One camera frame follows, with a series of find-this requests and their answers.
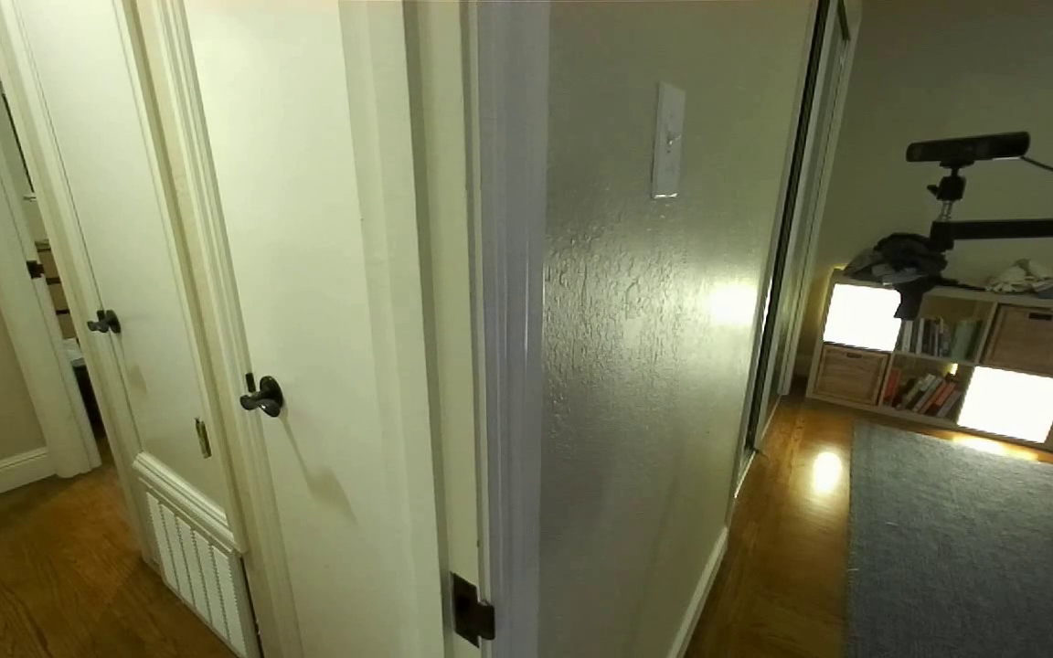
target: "wooden floor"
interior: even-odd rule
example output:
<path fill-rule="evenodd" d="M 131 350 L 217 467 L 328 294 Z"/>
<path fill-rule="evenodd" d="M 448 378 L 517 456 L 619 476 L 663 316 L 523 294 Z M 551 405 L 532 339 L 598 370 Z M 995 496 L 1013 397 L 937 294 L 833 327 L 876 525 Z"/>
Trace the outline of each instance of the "wooden floor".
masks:
<path fill-rule="evenodd" d="M 114 467 L 0 496 L 3 658 L 229 656 L 136 555 Z"/>
<path fill-rule="evenodd" d="M 727 555 L 688 658 L 833 658 L 844 656 L 848 450 L 858 415 L 787 400 L 752 462 Z M 961 433 L 927 433 L 995 456 L 1048 462 Z"/>

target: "hallway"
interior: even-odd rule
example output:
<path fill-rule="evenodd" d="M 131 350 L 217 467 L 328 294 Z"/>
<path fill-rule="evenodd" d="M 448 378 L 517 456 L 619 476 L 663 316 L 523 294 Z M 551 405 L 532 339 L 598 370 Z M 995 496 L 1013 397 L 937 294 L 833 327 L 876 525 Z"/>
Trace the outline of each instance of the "hallway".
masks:
<path fill-rule="evenodd" d="M 0 656 L 229 656 L 137 562 L 117 473 L 42 479 L 0 496 Z"/>

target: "rug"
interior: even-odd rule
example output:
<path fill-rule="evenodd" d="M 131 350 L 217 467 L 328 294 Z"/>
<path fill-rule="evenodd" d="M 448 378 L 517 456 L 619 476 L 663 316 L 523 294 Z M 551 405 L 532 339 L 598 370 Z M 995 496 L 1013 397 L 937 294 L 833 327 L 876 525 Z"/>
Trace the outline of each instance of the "rug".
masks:
<path fill-rule="evenodd" d="M 857 427 L 848 656 L 1053 658 L 1053 467 Z"/>

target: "door knob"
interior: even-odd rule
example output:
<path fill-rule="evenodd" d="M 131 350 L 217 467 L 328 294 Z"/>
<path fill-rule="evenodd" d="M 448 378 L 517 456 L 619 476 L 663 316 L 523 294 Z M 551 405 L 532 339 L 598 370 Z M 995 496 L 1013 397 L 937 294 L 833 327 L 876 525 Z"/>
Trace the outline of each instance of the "door knob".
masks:
<path fill-rule="evenodd" d="M 119 338 L 119 316 L 117 312 L 94 312 L 94 323 L 89 323 L 89 328 Z"/>
<path fill-rule="evenodd" d="M 281 387 L 276 387 L 273 378 L 262 378 L 262 381 L 256 383 L 256 378 L 248 373 L 248 378 L 244 378 L 244 387 L 248 387 L 248 392 L 239 400 L 240 409 L 262 409 L 268 416 L 276 416 L 276 415 L 281 415 L 285 400 L 281 400 Z"/>

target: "white door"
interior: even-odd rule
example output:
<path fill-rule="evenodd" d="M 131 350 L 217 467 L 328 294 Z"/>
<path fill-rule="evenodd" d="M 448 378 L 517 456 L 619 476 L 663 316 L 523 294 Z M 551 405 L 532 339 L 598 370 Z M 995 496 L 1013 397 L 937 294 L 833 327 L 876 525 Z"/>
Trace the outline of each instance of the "white door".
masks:
<path fill-rule="evenodd" d="M 228 467 L 197 434 L 197 420 L 217 427 L 217 415 L 136 68 L 114 0 L 0 0 L 3 87 L 68 275 L 117 462 L 173 473 L 187 483 L 184 506 L 197 503 L 229 534 Z"/>
<path fill-rule="evenodd" d="M 401 8 L 180 8 L 296 651 L 441 656 Z"/>

